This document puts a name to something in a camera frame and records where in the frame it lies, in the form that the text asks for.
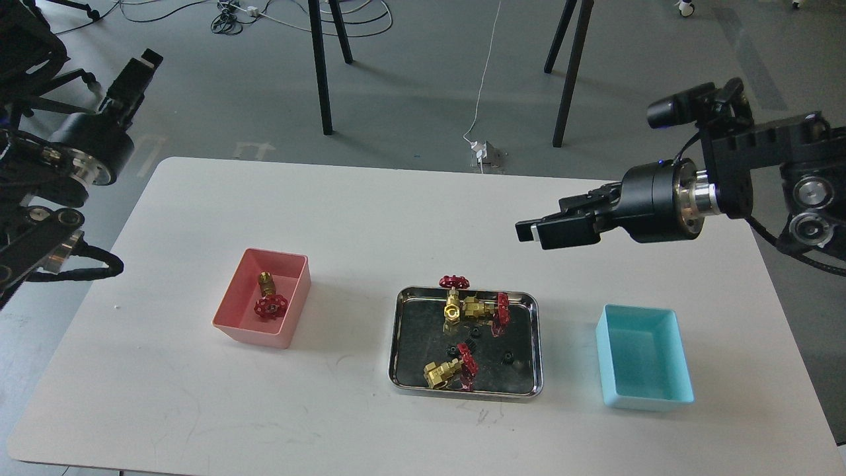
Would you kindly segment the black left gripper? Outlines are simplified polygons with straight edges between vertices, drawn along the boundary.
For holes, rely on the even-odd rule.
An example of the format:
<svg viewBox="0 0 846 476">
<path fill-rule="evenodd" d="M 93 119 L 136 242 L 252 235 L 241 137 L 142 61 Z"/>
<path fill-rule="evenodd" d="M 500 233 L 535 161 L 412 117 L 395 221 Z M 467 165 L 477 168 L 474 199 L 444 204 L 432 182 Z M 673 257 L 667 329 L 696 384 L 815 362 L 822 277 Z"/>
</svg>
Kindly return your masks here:
<svg viewBox="0 0 846 476">
<path fill-rule="evenodd" d="M 128 130 L 162 62 L 163 57 L 151 49 L 145 49 L 140 58 L 130 58 L 109 86 L 97 112 L 70 114 L 48 139 L 92 157 L 97 167 L 93 180 L 96 186 L 114 184 L 129 161 L 135 145 Z"/>
</svg>

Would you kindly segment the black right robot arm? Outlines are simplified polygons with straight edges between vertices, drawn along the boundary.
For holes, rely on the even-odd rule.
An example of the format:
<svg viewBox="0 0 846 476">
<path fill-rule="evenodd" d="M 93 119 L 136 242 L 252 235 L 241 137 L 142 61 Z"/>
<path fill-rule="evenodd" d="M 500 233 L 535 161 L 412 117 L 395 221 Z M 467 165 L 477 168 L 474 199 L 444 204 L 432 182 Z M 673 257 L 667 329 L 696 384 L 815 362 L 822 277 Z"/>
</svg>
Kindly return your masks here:
<svg viewBox="0 0 846 476">
<path fill-rule="evenodd" d="M 844 129 L 819 112 L 732 130 L 699 126 L 706 166 L 681 156 L 629 169 L 623 179 L 561 198 L 558 213 L 520 221 L 520 241 L 545 250 L 590 246 L 622 228 L 640 243 L 694 240 L 707 216 L 742 219 L 780 253 L 830 274 L 843 267 L 808 257 L 844 260 Z M 753 216 L 751 172 L 778 168 L 787 217 L 773 235 Z"/>
</svg>

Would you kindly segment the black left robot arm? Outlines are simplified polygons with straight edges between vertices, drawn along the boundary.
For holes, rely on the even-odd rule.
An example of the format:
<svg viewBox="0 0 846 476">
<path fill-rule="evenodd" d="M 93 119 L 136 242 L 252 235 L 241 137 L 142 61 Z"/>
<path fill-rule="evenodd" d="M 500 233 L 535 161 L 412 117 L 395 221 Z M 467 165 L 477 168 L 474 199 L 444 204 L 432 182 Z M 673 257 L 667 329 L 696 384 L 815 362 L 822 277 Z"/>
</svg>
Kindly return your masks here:
<svg viewBox="0 0 846 476">
<path fill-rule="evenodd" d="M 114 184 L 135 145 L 129 136 L 163 58 L 146 50 L 115 78 L 94 112 L 73 112 L 50 138 L 2 129 L 2 304 L 27 282 L 91 282 L 124 270 L 85 241 L 91 186 Z"/>
</svg>

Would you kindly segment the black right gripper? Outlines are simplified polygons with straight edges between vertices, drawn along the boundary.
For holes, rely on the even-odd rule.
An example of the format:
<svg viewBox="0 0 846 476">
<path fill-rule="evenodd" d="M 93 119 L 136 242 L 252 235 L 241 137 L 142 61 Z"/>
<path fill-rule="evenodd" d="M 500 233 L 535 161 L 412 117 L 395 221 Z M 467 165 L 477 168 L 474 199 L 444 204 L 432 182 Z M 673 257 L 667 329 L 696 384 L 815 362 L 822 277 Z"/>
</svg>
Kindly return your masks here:
<svg viewBox="0 0 846 476">
<path fill-rule="evenodd" d="M 694 240 L 717 213 L 716 186 L 690 159 L 631 168 L 620 182 L 558 204 L 558 213 L 517 222 L 518 240 L 544 250 L 592 246 L 617 227 L 640 243 Z"/>
</svg>

